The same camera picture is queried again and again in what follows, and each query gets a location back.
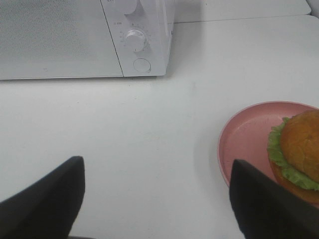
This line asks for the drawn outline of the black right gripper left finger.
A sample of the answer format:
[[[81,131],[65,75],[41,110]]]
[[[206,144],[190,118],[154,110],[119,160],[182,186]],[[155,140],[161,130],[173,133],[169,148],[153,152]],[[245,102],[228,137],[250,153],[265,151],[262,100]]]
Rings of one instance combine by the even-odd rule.
[[[66,239],[85,194],[85,167],[73,156],[0,203],[2,239]]]

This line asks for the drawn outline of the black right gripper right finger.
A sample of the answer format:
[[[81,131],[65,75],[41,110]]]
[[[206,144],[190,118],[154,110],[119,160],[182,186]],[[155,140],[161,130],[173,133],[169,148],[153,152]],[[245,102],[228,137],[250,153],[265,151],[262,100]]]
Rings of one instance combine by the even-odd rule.
[[[242,159],[232,165],[230,203],[247,239],[317,239],[319,210]]]

